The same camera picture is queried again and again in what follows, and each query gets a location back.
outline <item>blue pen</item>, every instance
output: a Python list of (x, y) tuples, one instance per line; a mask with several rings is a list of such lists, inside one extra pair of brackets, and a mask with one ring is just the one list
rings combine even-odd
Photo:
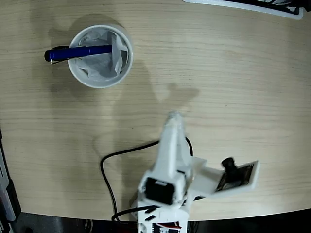
[(111, 53), (111, 45), (99, 45), (99, 46), (81, 46), (69, 48), (68, 46), (55, 47), (52, 50), (48, 50), (44, 53), (44, 59), (47, 62), (50, 61), (64, 61), (75, 57), (86, 57), (90, 55)]

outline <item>paper cup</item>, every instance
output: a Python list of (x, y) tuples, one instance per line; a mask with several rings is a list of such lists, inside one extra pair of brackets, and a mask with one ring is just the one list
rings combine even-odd
[(105, 24), (105, 25), (94, 25), (94, 26), (83, 29), (73, 38), (69, 47), (77, 47), (82, 37), (84, 37), (88, 32), (96, 28), (102, 28), (102, 29), (112, 31), (118, 34), (125, 41), (128, 47), (128, 59), (127, 59), (127, 63), (124, 69), (120, 72), (118, 76), (114, 78), (111, 78), (111, 79), (103, 78), (103, 80), (95, 80), (95, 79), (90, 78), (84, 70), (77, 67), (75, 59), (69, 59), (68, 65), (74, 77), (79, 82), (83, 83), (84, 85), (93, 87), (93, 88), (107, 88), (107, 87), (111, 87), (121, 82), (130, 72), (130, 69), (133, 65), (133, 60), (134, 60), (133, 43), (132, 43), (132, 39), (130, 35), (127, 33), (127, 31), (123, 27), (120, 27), (119, 25), (114, 25), (114, 24)]

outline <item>wire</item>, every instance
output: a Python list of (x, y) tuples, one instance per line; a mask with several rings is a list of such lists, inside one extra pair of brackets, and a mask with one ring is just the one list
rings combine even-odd
[[(190, 140), (186, 137), (186, 141), (189, 145), (189, 150), (190, 150), (190, 155), (193, 156), (193, 148), (192, 148), (192, 144), (190, 142)], [(115, 155), (121, 155), (121, 154), (126, 154), (126, 153), (130, 153), (130, 152), (135, 152), (135, 151), (138, 151), (138, 150), (142, 150), (142, 149), (146, 149), (146, 148), (149, 148), (149, 147), (152, 147), (152, 146), (155, 146), (159, 143), (159, 140), (158, 141), (155, 141), (155, 142), (152, 142), (152, 143), (148, 143), (146, 145), (143, 145), (143, 146), (140, 146), (140, 147), (136, 147), (136, 148), (132, 148), (132, 149), (128, 149), (128, 150), (122, 150), (122, 151), (118, 151), (118, 152), (115, 152), (115, 153), (112, 153), (112, 154), (109, 154), (107, 156), (105, 156), (104, 158), (102, 158), (101, 160), (101, 172), (102, 172), (102, 175), (103, 175), (103, 178), (105, 180), (105, 183), (107, 185), (107, 188), (109, 190), (109, 193), (110, 193), (110, 196), (111, 196), (111, 200), (112, 200), (112, 206), (113, 206), (113, 212), (114, 212), (114, 215), (112, 217), (114, 217), (118, 223), (121, 223), (123, 224), (120, 219), (119, 219), (119, 216), (121, 215), (124, 215), (124, 214), (121, 214), (121, 215), (118, 215), (118, 209), (117, 209), (117, 202), (116, 202), (116, 198), (115, 198), (115, 195), (112, 191), (112, 188), (109, 184), (109, 181), (105, 175), (105, 172), (104, 172), (104, 161), (111, 158), (112, 156), (115, 156)], [(139, 211), (139, 210), (134, 210), (135, 208), (133, 209), (128, 209), (128, 210), (124, 210), (124, 211), (129, 211), (129, 210), (132, 210), (131, 212), (136, 212), (136, 211)]]
[(114, 214), (111, 217), (111, 221), (114, 221), (115, 219), (118, 219), (121, 215), (129, 214), (129, 213), (132, 213), (132, 212), (138, 212), (138, 211), (141, 211), (141, 210), (154, 209), (154, 208), (158, 208), (158, 206), (156, 206), (156, 205), (147, 205), (147, 206), (143, 206), (143, 207), (136, 207), (136, 208), (132, 208), (132, 209), (122, 210), (122, 211)]

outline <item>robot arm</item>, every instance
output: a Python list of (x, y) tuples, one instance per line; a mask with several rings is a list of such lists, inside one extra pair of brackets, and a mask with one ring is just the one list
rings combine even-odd
[(171, 112), (161, 134), (158, 156), (138, 186), (133, 207), (156, 205), (139, 211), (138, 232), (152, 233), (160, 223), (178, 223), (176, 233), (187, 232), (190, 207), (197, 196), (216, 198), (253, 189), (259, 162), (236, 167), (232, 158), (222, 162), (225, 170), (207, 167), (207, 160), (192, 157), (187, 145), (182, 117)]

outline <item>wooden table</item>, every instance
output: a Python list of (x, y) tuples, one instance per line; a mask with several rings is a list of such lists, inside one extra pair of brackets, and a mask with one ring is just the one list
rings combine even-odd
[[(229, 156), (262, 164), (253, 192), (197, 201), (192, 220), (311, 207), (311, 14), (295, 21), (181, 0), (5, 0), (0, 22), (0, 124), (23, 211), (110, 219), (100, 159), (158, 139), (170, 110), (183, 114), (194, 155), (209, 166)], [(81, 29), (111, 22), (135, 44), (117, 86), (88, 88), (66, 63), (44, 61)], [(119, 210), (155, 156), (156, 147), (106, 163)]]

